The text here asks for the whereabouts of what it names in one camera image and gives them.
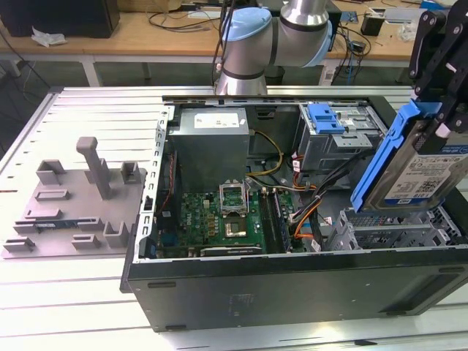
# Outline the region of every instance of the hard drive label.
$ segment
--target hard drive label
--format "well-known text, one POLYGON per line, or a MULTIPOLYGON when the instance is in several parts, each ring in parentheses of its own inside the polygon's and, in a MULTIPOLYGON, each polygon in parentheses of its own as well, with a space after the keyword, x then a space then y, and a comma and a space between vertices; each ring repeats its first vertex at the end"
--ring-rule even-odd
POLYGON ((406 205, 430 198, 450 177, 453 166, 468 157, 468 146, 445 146, 441 154, 415 155, 385 197, 406 205))

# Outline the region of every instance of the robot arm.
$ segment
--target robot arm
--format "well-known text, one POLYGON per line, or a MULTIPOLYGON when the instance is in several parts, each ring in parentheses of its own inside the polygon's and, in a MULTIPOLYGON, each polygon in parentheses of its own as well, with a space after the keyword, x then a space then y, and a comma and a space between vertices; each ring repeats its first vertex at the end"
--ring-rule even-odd
POLYGON ((332 35, 326 2, 292 0, 280 18, 272 18, 267 9, 235 11, 229 37, 223 37, 226 53, 216 94, 267 94, 263 72, 268 65, 319 64, 332 35))
POLYGON ((356 211, 432 209, 468 174, 467 14, 468 0, 448 16, 422 14, 409 65, 417 98, 400 109, 356 186, 356 211))

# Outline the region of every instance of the power cord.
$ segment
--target power cord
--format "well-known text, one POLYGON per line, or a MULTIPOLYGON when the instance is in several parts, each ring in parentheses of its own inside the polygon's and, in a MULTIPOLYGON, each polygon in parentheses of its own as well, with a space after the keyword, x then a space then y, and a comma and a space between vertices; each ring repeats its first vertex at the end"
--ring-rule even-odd
POLYGON ((213 23, 213 21, 217 20, 217 18, 210 18, 208 16, 208 14, 205 11, 202 11, 202 10, 194 11, 194 12, 204 12, 209 19, 208 20, 202 20, 202 21, 196 22, 196 23, 186 24, 184 26, 171 26, 171 27, 169 27, 169 26, 164 26, 164 22, 167 20, 167 18, 172 18, 174 20, 180 20, 182 18, 187 17, 189 15, 189 13, 187 13, 187 14, 181 16, 181 17, 175 18, 175 17, 169 16, 168 12, 156 12, 153 15, 148 17, 148 22, 149 22, 149 24, 151 24, 152 26, 155 26, 157 28, 161 28, 161 29, 164 29, 166 31, 177 31, 178 33, 192 33, 193 31, 205 31, 205 30, 207 30, 207 28, 200 26, 201 24, 204 24, 204 23, 211 23, 211 25, 216 30, 218 30, 218 28, 213 23), (164 20, 162 20, 161 23, 153 22, 153 18, 155 18, 156 16, 159 16, 159 15, 165 15, 164 20))
POLYGON ((333 77, 333 80, 331 81, 331 83, 333 84, 335 80, 337 79, 337 77, 341 77, 341 78, 347 78, 347 84, 349 85, 350 80, 352 79, 352 81, 355 82, 356 77, 361 72, 362 70, 361 62, 371 52, 372 44, 369 41, 369 39, 367 39, 358 31, 355 31, 354 29, 350 29, 346 26, 342 26, 341 24, 339 25, 339 30, 336 33, 344 38, 344 41, 346 43, 346 53, 344 54, 344 58, 341 61, 339 68, 336 70, 335 76, 333 77), (355 48, 353 41, 350 39, 350 32, 357 34, 359 37, 363 38, 367 42, 367 46, 366 46, 367 49, 364 52, 361 52, 355 48), (348 54, 350 54, 348 65, 347 65, 348 75, 343 76, 341 75, 341 71, 344 67, 344 63, 346 62, 346 60, 348 60, 348 54), (357 61, 357 67, 354 69, 352 68, 353 58, 356 58, 356 61, 357 61))
POLYGON ((10 42, 8 41, 8 39, 5 37, 5 34, 3 34, 3 31, 0 30, 0 36, 3 38, 3 40, 5 41, 5 43, 8 45, 8 48, 10 48, 10 50, 21 60, 21 61, 24 61, 28 66, 29 68, 31 68, 31 71, 34 72, 34 74, 48 87, 50 88, 50 85, 49 83, 47 83, 47 81, 45 81, 45 79, 39 74, 37 73, 37 71, 34 69, 34 67, 27 61, 24 59, 24 57, 22 57, 22 55, 20 55, 19 52, 17 52, 13 46, 11 46, 10 42))
POLYGON ((223 1, 223 4, 222 4, 222 9, 221 9, 221 18, 220 18, 220 24, 219 24, 219 27, 220 27, 220 30, 219 30, 219 38, 218 38, 218 42, 216 44, 216 49, 214 51, 214 54, 213 54, 213 61, 211 62, 211 85, 214 86, 214 70, 215 70, 215 66, 216 66, 216 59, 218 57, 218 53, 219 53, 219 48, 222 48, 222 57, 221 57, 221 64, 224 63, 224 55, 226 54, 226 50, 227 50, 227 39, 229 37, 229 31, 230 31, 230 27, 231 27, 231 23, 232 23, 232 20, 233 20, 233 13, 234 13, 234 8, 235 8, 235 3, 236 1, 235 0, 232 0, 231 2, 231 5, 230 5, 230 8, 229 8, 229 11, 227 11, 227 3, 228 3, 228 0, 224 0, 223 1), (224 33, 226 33, 226 43, 224 44, 223 46, 223 43, 222 43, 222 38, 224 37, 224 33))

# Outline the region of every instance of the computer case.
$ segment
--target computer case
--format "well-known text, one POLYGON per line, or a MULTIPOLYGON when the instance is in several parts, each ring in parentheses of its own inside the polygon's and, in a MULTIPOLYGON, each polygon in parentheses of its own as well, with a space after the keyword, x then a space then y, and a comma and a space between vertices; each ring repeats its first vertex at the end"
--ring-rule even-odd
MULTIPOLYGON (((178 95, 165 97, 168 105, 161 106, 161 109, 200 108, 205 112, 207 107, 213 108, 212 104, 216 108, 241 107, 242 104, 271 107, 273 104, 294 105, 315 99, 317 97, 313 96, 205 99, 178 95)), ((353 106, 360 108, 364 106, 360 104, 365 103, 366 109, 375 116, 374 120, 380 121, 380 128, 390 128, 395 117, 390 104, 382 97, 363 99, 365 101, 361 99, 353 106)), ((342 104, 350 98, 340 96, 338 101, 342 104)), ((178 114, 173 115, 170 127, 177 121, 178 114)), ((250 128, 254 124, 249 117, 252 116, 248 114, 245 123, 250 128)), ((273 113, 269 119, 271 125, 277 125, 273 113)), ((276 138, 276 134, 283 132, 279 129, 271 135, 276 138)), ((157 173, 163 148, 166 144, 172 145, 163 140, 165 130, 162 129, 155 142, 154 155, 158 156, 155 156, 153 164, 156 166, 154 171, 149 170, 149 174, 157 173)), ((228 153, 223 162, 226 160, 229 160, 228 153)), ((209 162, 204 160, 202 164, 208 167, 209 162)), ((154 198, 157 201, 158 197, 149 190, 155 179, 156 176, 148 178, 145 189, 151 201, 154 198)), ((324 197, 323 211, 332 208, 332 204, 340 208, 346 206, 346 199, 350 196, 346 191, 339 190, 324 197)), ((431 308, 468 281, 466 206, 467 201, 456 189, 445 199, 443 211, 461 234, 453 236, 453 245, 450 246, 364 247, 337 252, 325 250, 237 257, 192 254, 187 258, 158 256, 157 252, 164 244, 159 243, 157 235, 152 235, 158 231, 152 225, 153 211, 140 211, 136 238, 135 234, 132 235, 129 242, 121 291, 135 294, 155 332, 414 316, 431 308), (155 248, 154 252, 148 250, 151 247, 155 248)))
POLYGON ((1 21, 12 37, 45 33, 108 38, 118 25, 117 0, 1 0, 1 21))

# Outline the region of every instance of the green motherboard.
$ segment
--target green motherboard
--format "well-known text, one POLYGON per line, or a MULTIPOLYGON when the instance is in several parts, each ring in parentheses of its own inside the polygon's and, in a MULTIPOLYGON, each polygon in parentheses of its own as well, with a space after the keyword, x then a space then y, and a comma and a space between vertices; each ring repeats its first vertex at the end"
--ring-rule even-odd
MULTIPOLYGON (((224 191, 223 205, 241 205, 239 193, 224 191)), ((181 226, 178 231, 179 246, 256 246, 265 250, 263 225, 257 192, 250 192, 248 212, 245 216, 225 216, 221 211, 219 192, 184 193, 182 197, 181 226)), ((279 202, 284 219, 293 212, 288 192, 279 192, 279 202)))

